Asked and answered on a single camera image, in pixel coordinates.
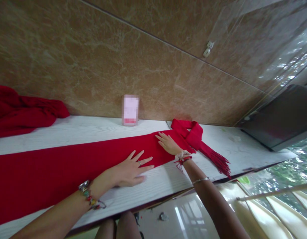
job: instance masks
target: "blurred pink box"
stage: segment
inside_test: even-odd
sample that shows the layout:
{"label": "blurred pink box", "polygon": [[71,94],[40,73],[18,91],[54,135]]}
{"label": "blurred pink box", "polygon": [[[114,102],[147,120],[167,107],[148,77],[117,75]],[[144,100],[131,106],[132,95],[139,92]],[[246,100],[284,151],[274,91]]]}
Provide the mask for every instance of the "blurred pink box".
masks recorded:
{"label": "blurred pink box", "polygon": [[124,95],[122,98],[122,125],[135,126],[138,125],[139,115],[138,95]]}

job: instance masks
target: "tiled floor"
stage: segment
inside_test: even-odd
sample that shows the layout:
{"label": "tiled floor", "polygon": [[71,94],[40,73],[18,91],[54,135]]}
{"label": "tiled floor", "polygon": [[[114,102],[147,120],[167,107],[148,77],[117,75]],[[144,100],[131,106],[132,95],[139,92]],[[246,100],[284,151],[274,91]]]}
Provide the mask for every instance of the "tiled floor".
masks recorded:
{"label": "tiled floor", "polygon": [[[159,220],[161,212],[168,221]],[[168,201],[152,210],[140,212],[139,230],[145,239],[219,238],[215,226],[196,193]],[[93,239],[98,228],[71,237]]]}

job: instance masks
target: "leg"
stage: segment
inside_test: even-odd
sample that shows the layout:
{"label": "leg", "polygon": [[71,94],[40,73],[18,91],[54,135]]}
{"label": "leg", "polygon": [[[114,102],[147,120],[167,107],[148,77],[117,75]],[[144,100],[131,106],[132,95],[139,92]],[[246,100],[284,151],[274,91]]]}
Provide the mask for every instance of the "leg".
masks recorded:
{"label": "leg", "polygon": [[95,239],[115,239],[114,232],[115,232],[114,220],[112,218],[106,219],[100,224]]}
{"label": "leg", "polygon": [[141,239],[134,215],[124,212],[118,222],[116,239]]}

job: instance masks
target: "silver bangle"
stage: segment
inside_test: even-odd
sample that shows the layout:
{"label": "silver bangle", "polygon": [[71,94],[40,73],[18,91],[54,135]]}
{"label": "silver bangle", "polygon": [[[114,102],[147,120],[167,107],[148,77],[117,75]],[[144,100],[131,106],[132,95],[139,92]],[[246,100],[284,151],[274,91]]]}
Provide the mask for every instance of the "silver bangle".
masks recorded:
{"label": "silver bangle", "polygon": [[206,177],[206,178],[204,178],[204,179],[198,179],[198,180],[194,181],[194,182],[192,183],[192,185],[194,185],[195,183],[204,181],[204,180],[210,180],[210,178],[209,178],[209,177]]}

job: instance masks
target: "red cloth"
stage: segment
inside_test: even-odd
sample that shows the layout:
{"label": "red cloth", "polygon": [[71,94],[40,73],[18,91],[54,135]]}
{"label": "red cloth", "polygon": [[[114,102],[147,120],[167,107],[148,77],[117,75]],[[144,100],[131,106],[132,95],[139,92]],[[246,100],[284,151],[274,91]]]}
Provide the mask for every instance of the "red cloth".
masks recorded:
{"label": "red cloth", "polygon": [[[164,132],[181,148],[195,152],[176,131]],[[145,150],[140,159],[153,156],[144,166],[172,161],[174,156],[158,144],[156,134],[0,155],[0,224],[60,202],[134,149]]]}
{"label": "red cloth", "polygon": [[0,137],[30,133],[67,116],[61,101],[19,96],[13,89],[0,86]]}
{"label": "red cloth", "polygon": [[195,150],[200,150],[201,153],[208,157],[220,173],[231,178],[231,171],[228,165],[230,162],[202,142],[203,129],[198,122],[173,119],[171,128],[177,131],[191,147]]}

